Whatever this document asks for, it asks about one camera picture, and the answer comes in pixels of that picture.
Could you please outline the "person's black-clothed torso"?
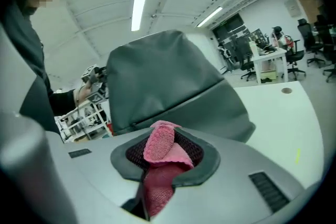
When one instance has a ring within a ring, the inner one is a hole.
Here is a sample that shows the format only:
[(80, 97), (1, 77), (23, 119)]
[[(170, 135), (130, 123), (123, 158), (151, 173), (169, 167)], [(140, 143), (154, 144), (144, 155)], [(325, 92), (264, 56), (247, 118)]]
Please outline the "person's black-clothed torso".
[(43, 44), (32, 27), (31, 15), (22, 8), (20, 0), (12, 0), (1, 18), (10, 41), (36, 75), (20, 113), (34, 119), (46, 131), (60, 134), (48, 99), (47, 91), (51, 85), (44, 64)]

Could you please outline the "long ceiling light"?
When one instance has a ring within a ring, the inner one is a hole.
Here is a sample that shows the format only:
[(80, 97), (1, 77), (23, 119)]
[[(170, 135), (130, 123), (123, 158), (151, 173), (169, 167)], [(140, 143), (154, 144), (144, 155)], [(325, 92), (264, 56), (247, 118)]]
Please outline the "long ceiling light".
[(134, 0), (133, 2), (131, 31), (138, 31), (140, 29), (145, 1)]
[(210, 19), (212, 19), (215, 15), (217, 15), (219, 12), (221, 12), (223, 10), (222, 7), (218, 7), (216, 8), (210, 15), (208, 15), (204, 20), (202, 20), (197, 27), (200, 28), (203, 25), (205, 25)]

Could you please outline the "black desk monitor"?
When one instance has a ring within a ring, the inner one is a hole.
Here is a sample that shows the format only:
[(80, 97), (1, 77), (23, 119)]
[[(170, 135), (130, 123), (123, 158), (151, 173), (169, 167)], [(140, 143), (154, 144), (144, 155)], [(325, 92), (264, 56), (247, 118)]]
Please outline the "black desk monitor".
[(266, 46), (269, 45), (269, 42), (259, 28), (250, 33), (250, 38), (256, 43), (257, 47), (259, 47), (260, 49), (264, 49)]

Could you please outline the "grey backpack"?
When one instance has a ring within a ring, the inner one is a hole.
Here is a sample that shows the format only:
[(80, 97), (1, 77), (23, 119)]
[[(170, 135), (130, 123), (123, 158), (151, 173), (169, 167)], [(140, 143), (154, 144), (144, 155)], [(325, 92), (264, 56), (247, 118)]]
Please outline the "grey backpack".
[(181, 31), (120, 46), (106, 68), (116, 135), (159, 120), (240, 142), (255, 130), (237, 92)]

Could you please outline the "pale storage box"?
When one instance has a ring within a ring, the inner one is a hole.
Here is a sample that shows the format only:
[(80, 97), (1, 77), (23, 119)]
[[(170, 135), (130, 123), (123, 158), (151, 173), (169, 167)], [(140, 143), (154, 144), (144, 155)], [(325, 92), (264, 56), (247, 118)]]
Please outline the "pale storage box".
[(277, 79), (277, 68), (273, 60), (263, 61), (261, 65), (261, 79)]

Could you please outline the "pink cloth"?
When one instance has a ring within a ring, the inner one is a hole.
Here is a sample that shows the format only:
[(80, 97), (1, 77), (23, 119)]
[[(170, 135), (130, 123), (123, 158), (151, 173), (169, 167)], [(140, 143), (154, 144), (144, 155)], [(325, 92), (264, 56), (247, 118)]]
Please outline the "pink cloth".
[(144, 199), (150, 217), (156, 216), (174, 194), (172, 182), (178, 175), (194, 168), (187, 152), (174, 142), (178, 125), (157, 121), (144, 151), (144, 160), (150, 164), (143, 181)]

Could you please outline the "white office desk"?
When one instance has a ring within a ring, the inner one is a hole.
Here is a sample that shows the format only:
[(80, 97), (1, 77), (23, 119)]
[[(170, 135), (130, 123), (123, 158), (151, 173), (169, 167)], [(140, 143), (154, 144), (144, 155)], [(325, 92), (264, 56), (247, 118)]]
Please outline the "white office desk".
[(288, 82), (288, 68), (287, 68), (287, 61), (286, 61), (286, 51), (282, 48), (278, 48), (275, 52), (272, 52), (267, 55), (260, 55), (258, 52), (253, 53), (251, 58), (252, 62), (254, 63), (254, 68), (256, 72), (257, 83), (261, 84), (261, 66), (264, 61), (268, 60), (282, 60), (283, 65), (283, 75), (284, 75), (284, 82)]

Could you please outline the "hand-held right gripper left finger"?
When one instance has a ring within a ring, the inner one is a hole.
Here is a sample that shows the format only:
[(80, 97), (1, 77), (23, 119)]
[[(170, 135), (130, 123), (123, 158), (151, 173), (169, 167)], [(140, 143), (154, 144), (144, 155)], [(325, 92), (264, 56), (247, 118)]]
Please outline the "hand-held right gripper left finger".
[(138, 183), (123, 179), (111, 164), (111, 152), (143, 131), (102, 140), (63, 143), (47, 132), (50, 152), (76, 214), (77, 224), (150, 224), (122, 205), (135, 197)]

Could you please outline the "person's left hand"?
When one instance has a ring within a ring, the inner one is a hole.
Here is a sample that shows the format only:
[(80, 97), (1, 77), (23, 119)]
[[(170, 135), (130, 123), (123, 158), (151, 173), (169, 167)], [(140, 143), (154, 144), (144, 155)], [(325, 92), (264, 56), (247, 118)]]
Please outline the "person's left hand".
[(85, 102), (87, 96), (91, 93), (91, 86), (85, 85), (79, 89), (75, 89), (73, 92), (75, 106), (79, 106), (80, 104)]

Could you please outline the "white wall notice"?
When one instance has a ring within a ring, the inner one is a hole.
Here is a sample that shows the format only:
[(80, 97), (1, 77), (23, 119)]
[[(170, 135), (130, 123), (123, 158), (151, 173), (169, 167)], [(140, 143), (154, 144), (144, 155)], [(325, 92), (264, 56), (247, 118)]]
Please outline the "white wall notice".
[(291, 17), (298, 17), (301, 15), (301, 9), (296, 0), (285, 1), (285, 7)]

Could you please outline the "white metal shelving rack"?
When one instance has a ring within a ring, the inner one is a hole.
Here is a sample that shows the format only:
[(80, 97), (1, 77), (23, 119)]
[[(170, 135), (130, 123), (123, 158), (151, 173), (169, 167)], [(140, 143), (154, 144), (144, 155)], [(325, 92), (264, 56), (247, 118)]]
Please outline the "white metal shelving rack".
[(64, 143), (101, 140), (112, 137), (112, 127), (107, 115), (108, 104), (84, 102), (69, 113), (55, 118)]

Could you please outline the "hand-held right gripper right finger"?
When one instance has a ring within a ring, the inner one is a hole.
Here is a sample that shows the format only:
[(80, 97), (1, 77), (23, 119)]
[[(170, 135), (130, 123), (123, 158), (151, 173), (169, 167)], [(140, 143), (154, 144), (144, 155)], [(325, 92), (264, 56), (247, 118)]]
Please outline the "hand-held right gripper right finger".
[(178, 187), (151, 224), (253, 224), (271, 216), (250, 175), (265, 173), (289, 201), (303, 186), (285, 169), (249, 145), (180, 128), (214, 146), (220, 155), (216, 172), (203, 184)]

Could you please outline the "dark glass double door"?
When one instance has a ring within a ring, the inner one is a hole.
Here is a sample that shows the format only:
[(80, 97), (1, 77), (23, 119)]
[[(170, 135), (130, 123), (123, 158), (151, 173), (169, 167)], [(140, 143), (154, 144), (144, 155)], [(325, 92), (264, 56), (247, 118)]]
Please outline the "dark glass double door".
[[(220, 23), (216, 28), (213, 29), (213, 34), (215, 35), (218, 46), (223, 46), (229, 50), (231, 54), (231, 59), (233, 62), (233, 70), (239, 68), (239, 63), (237, 59), (236, 47), (238, 46), (238, 40), (246, 35), (250, 34), (249, 29), (245, 25), (243, 19), (239, 14), (235, 14), (231, 18)], [(219, 51), (221, 58), (224, 61), (225, 67), (223, 73), (228, 72), (226, 68), (226, 62)]]

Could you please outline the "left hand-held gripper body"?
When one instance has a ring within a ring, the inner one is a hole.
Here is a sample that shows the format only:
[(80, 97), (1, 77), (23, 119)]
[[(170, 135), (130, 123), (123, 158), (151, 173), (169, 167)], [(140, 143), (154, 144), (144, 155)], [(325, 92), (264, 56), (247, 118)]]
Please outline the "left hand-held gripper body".
[(88, 67), (81, 79), (84, 84), (90, 83), (90, 94), (86, 97), (93, 104), (100, 104), (108, 100), (107, 69), (92, 65)]

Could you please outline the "person's left forearm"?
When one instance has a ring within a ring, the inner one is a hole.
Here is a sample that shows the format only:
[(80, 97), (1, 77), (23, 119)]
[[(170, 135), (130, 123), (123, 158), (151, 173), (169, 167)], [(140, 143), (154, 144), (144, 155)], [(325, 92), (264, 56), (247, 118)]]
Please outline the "person's left forearm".
[(75, 109), (75, 89), (62, 93), (54, 93), (52, 89), (48, 89), (47, 92), (54, 116), (63, 116)]

